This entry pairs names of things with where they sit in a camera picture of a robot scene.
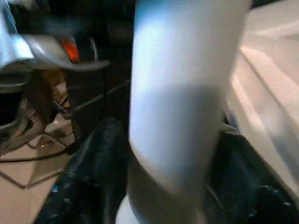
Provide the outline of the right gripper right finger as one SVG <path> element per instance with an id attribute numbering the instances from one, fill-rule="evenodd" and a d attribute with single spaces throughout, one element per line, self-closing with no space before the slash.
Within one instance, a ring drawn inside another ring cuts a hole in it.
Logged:
<path id="1" fill-rule="evenodd" d="M 206 183 L 210 224 L 297 224 L 299 209 L 251 144 L 222 129 Z"/>

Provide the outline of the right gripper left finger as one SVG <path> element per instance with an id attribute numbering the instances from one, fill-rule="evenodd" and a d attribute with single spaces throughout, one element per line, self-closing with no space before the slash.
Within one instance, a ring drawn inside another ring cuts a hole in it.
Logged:
<path id="1" fill-rule="evenodd" d="M 121 123 L 104 119 L 54 183 L 39 224 L 114 224 L 126 194 L 128 142 Z"/>

